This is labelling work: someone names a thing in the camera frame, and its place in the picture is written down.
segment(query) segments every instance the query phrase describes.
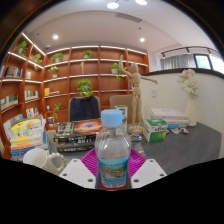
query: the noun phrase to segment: white box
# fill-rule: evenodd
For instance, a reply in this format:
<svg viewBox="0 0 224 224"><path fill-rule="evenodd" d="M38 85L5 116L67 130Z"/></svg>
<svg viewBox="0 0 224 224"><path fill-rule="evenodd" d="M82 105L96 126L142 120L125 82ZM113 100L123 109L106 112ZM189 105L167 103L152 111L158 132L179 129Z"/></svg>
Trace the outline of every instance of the white box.
<svg viewBox="0 0 224 224"><path fill-rule="evenodd" d="M128 121L128 107L125 105L114 106L114 109L121 110L123 113L123 129L127 132L127 121Z"/></svg>

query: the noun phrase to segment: box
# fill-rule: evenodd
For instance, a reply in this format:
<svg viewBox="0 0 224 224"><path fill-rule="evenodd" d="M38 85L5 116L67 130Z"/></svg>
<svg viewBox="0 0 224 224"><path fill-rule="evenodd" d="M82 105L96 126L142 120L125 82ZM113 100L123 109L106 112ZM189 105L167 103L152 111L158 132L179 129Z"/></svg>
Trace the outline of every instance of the box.
<svg viewBox="0 0 224 224"><path fill-rule="evenodd" d="M114 106L114 109L121 110L123 113L123 129L127 132L128 107L125 105Z"/></svg>
<svg viewBox="0 0 224 224"><path fill-rule="evenodd" d="M164 140L168 124L162 119L145 119L143 121L143 135L148 142Z"/></svg>

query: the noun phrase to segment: colorful book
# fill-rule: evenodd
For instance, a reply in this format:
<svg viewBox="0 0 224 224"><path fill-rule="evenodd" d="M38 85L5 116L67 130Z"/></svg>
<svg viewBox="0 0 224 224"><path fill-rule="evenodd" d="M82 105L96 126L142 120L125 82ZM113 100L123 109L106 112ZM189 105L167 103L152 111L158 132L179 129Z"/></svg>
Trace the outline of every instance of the colorful book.
<svg viewBox="0 0 224 224"><path fill-rule="evenodd" d="M150 108L151 119L188 120L187 115L177 109Z"/></svg>

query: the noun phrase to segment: potted plant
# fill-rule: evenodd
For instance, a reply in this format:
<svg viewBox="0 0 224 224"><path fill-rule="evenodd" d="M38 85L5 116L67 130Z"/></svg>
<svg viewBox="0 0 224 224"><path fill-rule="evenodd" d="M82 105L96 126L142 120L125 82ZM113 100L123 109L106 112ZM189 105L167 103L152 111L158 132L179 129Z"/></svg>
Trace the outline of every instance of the potted plant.
<svg viewBox="0 0 224 224"><path fill-rule="evenodd" d="M33 61L35 61L36 63L41 63L42 62L41 55L40 54L35 54L34 57L33 57ZM34 69L35 69L35 71L38 71L39 67L34 65Z"/></svg>
<svg viewBox="0 0 224 224"><path fill-rule="evenodd" d="M24 40L23 42L21 42L17 47L16 47L16 52L18 53L18 54L24 54L24 55L26 55L26 50L28 49L28 47L27 47L27 43L26 43L26 41Z"/></svg>
<svg viewBox="0 0 224 224"><path fill-rule="evenodd" d="M82 96L85 94L86 96L91 96L93 94L93 86L92 83L88 79L82 79L77 83L77 89L79 91L79 95Z"/></svg>
<svg viewBox="0 0 224 224"><path fill-rule="evenodd" d="M84 58L87 60L88 58L92 58L93 57L94 52L91 50L85 50L85 52L83 53Z"/></svg>
<svg viewBox="0 0 224 224"><path fill-rule="evenodd" d="M53 114L52 114L52 116L54 118L54 121L58 118L57 111L60 110L60 109L63 109L63 107L61 106L61 103L58 103L58 104L54 105Z"/></svg>
<svg viewBox="0 0 224 224"><path fill-rule="evenodd" d="M48 71L53 73L52 74L53 78L57 78L56 73L57 73L58 70L59 70L59 68L57 66L52 66Z"/></svg>
<svg viewBox="0 0 224 224"><path fill-rule="evenodd" d="M57 53L57 54L54 54L52 57L51 57L51 60L53 63L55 62L60 62L62 61L62 59L64 58L64 55L62 53Z"/></svg>
<svg viewBox="0 0 224 224"><path fill-rule="evenodd" d="M124 78L125 76L122 75L121 73L119 73L119 64L118 63L114 63L112 66L111 66L111 72L113 74L116 74L116 79L117 81L119 82L121 80L121 78Z"/></svg>

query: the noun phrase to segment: window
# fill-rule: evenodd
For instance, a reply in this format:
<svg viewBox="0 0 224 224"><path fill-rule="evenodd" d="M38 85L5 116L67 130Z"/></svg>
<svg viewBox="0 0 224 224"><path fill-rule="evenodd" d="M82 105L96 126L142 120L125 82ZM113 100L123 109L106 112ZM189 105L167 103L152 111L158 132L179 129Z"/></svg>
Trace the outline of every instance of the window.
<svg viewBox="0 0 224 224"><path fill-rule="evenodd" d="M196 61L196 64L197 64L197 68L212 69L212 66L210 64L210 60L209 60L207 55L195 54L195 61Z"/></svg>
<svg viewBox="0 0 224 224"><path fill-rule="evenodd" d="M224 63L221 59L215 57L215 56L210 56L210 59L212 61L212 67L215 71L221 72L224 74Z"/></svg>

